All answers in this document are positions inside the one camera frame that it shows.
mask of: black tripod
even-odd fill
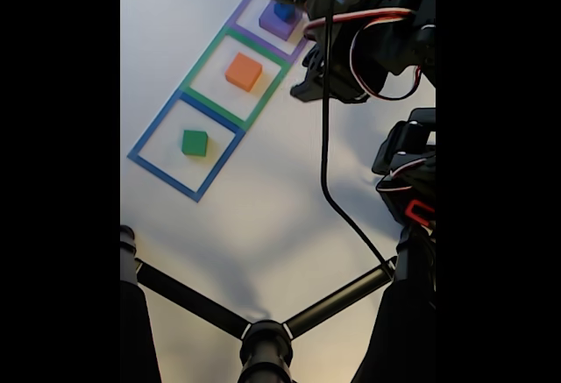
[[[121,382],[159,382],[160,371],[144,293],[138,283],[242,341],[238,383],[293,383],[291,342],[391,280],[373,335],[352,383],[434,381],[436,292],[431,279],[426,231],[409,226],[401,234],[397,257],[338,289],[285,323],[249,323],[193,289],[135,259],[131,228],[121,225]]]

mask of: black metal rod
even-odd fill
[[[250,324],[243,317],[184,286],[144,261],[137,261],[142,264],[137,271],[138,283],[241,340],[245,328]]]
[[[386,260],[386,266],[388,266],[390,261],[395,264],[395,259],[396,257]],[[293,340],[355,302],[362,300],[378,288],[386,285],[389,281],[390,279],[382,269],[382,265],[380,265],[288,319],[285,324],[290,329]]]

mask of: green cube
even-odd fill
[[[204,157],[207,154],[209,137],[206,131],[184,131],[181,151],[185,155]]]

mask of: tripod leg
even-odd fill
[[[436,293],[416,231],[404,230],[394,282],[382,296],[368,350],[352,383],[436,381]]]
[[[138,287],[134,233],[121,225],[120,382],[161,383],[146,298]]]

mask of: red and white wire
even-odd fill
[[[422,164],[424,161],[426,161],[426,158],[420,158],[418,160],[414,160],[411,162],[408,162],[407,164],[403,164],[401,167],[396,168],[394,171],[390,171],[389,175],[391,175],[392,177],[395,177],[398,173],[400,173],[401,171],[403,171],[405,168],[409,168],[412,166],[416,166],[417,164]]]
[[[417,66],[415,68],[415,71],[414,71],[413,88],[405,96],[403,96],[403,97],[381,96],[377,92],[372,91],[370,89],[370,87],[368,87],[366,82],[363,81],[362,77],[358,74],[358,72],[354,68],[354,65],[353,65],[353,62],[352,62],[352,52],[354,50],[354,46],[355,46],[355,43],[357,41],[357,37],[359,36],[359,34],[362,31],[364,31],[366,28],[370,28],[371,26],[374,26],[374,25],[385,24],[385,23],[388,23],[388,22],[398,22],[398,21],[402,21],[403,19],[405,19],[405,17],[403,17],[403,16],[378,17],[378,18],[374,19],[373,21],[371,21],[370,23],[366,24],[362,29],[359,29],[357,31],[357,33],[354,34],[354,37],[353,37],[352,43],[351,43],[351,47],[349,49],[349,67],[351,69],[351,73],[352,73],[352,76],[354,77],[355,81],[359,84],[359,86],[362,88],[362,90],[365,91],[365,93],[368,94],[369,96],[379,98],[379,99],[382,99],[382,100],[397,101],[397,100],[401,100],[402,98],[405,98],[405,96],[409,96],[412,92],[415,92],[415,90],[419,86],[419,82],[421,80],[421,67]]]
[[[338,13],[337,15],[333,15],[333,24],[337,24],[345,21],[352,21],[354,19],[377,18],[381,16],[404,17],[411,13],[413,13],[411,9],[405,9],[405,8],[380,8],[380,9],[369,9],[367,11]],[[325,18],[314,19],[313,21],[308,22],[304,26],[303,33],[304,35],[308,36],[307,32],[309,30],[323,25],[325,25]]]
[[[403,190],[409,190],[413,186],[405,186],[404,188],[377,188],[379,192],[401,192]]]

